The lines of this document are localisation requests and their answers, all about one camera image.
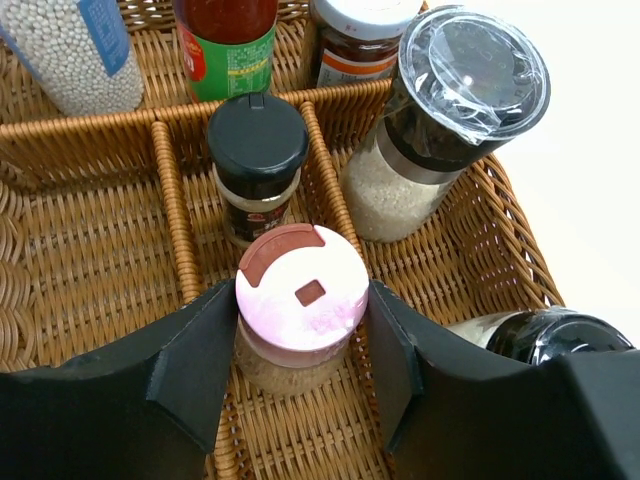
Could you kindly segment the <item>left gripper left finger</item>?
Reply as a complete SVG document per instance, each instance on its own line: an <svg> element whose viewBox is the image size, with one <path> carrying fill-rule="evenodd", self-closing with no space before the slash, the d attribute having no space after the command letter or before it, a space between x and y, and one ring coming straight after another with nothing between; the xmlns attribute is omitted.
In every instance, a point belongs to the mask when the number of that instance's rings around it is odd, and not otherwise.
<svg viewBox="0 0 640 480"><path fill-rule="evenodd" d="M200 479L236 333L226 280L57 367L1 377L5 479Z"/></svg>

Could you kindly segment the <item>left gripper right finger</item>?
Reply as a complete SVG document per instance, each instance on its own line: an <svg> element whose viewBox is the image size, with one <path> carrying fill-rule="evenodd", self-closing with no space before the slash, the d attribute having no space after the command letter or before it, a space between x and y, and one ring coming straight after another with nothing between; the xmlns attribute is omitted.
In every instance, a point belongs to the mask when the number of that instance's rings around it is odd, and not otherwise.
<svg viewBox="0 0 640 480"><path fill-rule="evenodd" d="M372 281L369 357L401 479L635 479L639 353L567 335L531 365L474 345Z"/></svg>

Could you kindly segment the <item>white bottle black cap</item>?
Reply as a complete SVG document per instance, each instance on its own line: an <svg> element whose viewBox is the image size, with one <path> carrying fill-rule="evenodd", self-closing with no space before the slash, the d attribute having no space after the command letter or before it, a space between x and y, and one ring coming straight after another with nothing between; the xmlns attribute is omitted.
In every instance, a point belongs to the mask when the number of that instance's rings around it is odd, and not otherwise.
<svg viewBox="0 0 640 480"><path fill-rule="evenodd" d="M530 365L578 352L634 348L609 323L560 306L484 315L450 325L448 330L476 346Z"/></svg>

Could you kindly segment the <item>pink cap spice jar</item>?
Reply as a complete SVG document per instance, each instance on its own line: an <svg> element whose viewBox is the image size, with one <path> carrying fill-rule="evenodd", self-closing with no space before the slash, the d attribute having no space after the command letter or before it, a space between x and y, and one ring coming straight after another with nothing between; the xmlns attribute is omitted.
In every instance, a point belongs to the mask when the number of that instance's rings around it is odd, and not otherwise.
<svg viewBox="0 0 640 480"><path fill-rule="evenodd" d="M326 382L368 303L369 276L355 247L320 225L288 224L256 239L235 278L235 361L275 396Z"/></svg>

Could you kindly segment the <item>small dark spice jar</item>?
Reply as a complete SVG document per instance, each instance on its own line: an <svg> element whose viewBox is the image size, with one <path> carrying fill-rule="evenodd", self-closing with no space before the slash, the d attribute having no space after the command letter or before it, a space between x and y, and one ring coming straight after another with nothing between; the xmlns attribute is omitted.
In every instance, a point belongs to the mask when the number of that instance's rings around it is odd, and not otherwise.
<svg viewBox="0 0 640 480"><path fill-rule="evenodd" d="M284 223L309 152L307 126L288 102L243 94L213 113L207 143L226 232L246 247Z"/></svg>

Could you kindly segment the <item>salt shaker silver cap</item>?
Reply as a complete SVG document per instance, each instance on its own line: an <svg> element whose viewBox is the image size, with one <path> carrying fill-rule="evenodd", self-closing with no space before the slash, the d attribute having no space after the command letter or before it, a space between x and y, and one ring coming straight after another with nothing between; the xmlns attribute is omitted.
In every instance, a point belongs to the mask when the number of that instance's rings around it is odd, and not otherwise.
<svg viewBox="0 0 640 480"><path fill-rule="evenodd" d="M381 118L340 174L356 233L415 232L467 168L543 118L550 95L541 54L512 24L462 5L418 15Z"/></svg>

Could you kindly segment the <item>white jar silver lid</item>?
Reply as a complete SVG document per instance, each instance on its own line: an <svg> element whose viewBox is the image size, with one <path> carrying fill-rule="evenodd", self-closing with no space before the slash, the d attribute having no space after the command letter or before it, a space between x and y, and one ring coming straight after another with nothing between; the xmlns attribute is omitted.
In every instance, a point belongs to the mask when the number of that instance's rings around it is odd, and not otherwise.
<svg viewBox="0 0 640 480"><path fill-rule="evenodd" d="M69 116L135 110L144 81L115 1L3 1L1 37Z"/></svg>

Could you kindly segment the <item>red sauce bottle green label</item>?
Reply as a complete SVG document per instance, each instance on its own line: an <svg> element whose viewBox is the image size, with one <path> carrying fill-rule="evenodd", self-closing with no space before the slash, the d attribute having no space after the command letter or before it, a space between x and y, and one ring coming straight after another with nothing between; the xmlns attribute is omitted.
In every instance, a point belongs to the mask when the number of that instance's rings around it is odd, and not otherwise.
<svg viewBox="0 0 640 480"><path fill-rule="evenodd" d="M269 90L276 1L182 0L173 10L193 101Z"/></svg>

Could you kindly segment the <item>jar with red white lid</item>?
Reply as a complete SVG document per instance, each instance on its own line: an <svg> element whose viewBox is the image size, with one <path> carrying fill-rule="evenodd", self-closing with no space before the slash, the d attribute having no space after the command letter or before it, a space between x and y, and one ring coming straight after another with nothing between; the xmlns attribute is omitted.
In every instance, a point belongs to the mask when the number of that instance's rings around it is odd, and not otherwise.
<svg viewBox="0 0 640 480"><path fill-rule="evenodd" d="M312 1L309 13L317 34L316 86L389 77L400 38L422 6L418 0Z"/></svg>

